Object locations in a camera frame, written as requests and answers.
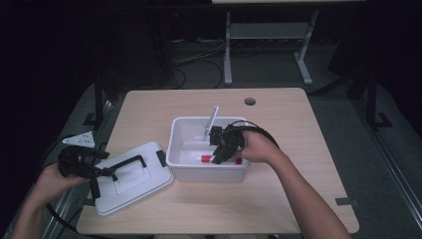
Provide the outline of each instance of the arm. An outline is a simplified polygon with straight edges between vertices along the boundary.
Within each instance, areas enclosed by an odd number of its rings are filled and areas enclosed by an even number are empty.
[[[43,212],[47,204],[68,189],[86,181],[81,177],[62,176],[56,163],[44,168],[22,207],[12,239],[41,238]]]
[[[332,209],[279,148],[257,132],[245,131],[244,137],[246,146],[235,156],[266,162],[275,171],[304,238],[351,238]]]

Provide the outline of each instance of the hand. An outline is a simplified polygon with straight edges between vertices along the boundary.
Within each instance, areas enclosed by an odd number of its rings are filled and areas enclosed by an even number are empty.
[[[88,180],[74,175],[62,176],[58,164],[53,163],[43,169],[28,200],[35,205],[45,206],[70,188],[84,182]]]
[[[275,144],[258,132],[243,131],[245,147],[238,150],[233,157],[245,158],[252,162],[269,163],[274,158],[286,156]]]

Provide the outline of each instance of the person's right arm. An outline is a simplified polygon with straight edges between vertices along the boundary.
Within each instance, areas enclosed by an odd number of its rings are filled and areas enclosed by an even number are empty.
[[[287,155],[257,132],[244,132],[246,146],[234,156],[266,162],[278,175],[304,238],[351,238],[332,209],[302,177]]]

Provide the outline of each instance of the person's right hand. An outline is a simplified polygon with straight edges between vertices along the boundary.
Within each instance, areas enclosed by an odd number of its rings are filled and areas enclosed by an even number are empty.
[[[275,144],[258,132],[243,131],[243,137],[245,147],[238,150],[233,155],[234,158],[269,163],[274,158],[286,156]]]

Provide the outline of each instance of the dark background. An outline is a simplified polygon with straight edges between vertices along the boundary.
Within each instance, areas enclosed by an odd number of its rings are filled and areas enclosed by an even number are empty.
[[[36,177],[44,151],[96,78],[111,100],[129,90],[157,89],[171,74],[169,40],[224,37],[224,11],[137,9],[151,2],[0,3],[2,233]],[[171,1],[176,6],[207,2]],[[421,5],[408,0],[322,6],[313,35],[322,44],[342,39],[330,69],[341,76],[361,66],[371,69],[419,134]],[[289,8],[282,20],[294,21],[304,11],[310,8]],[[254,21],[282,18],[274,11],[257,16]]]

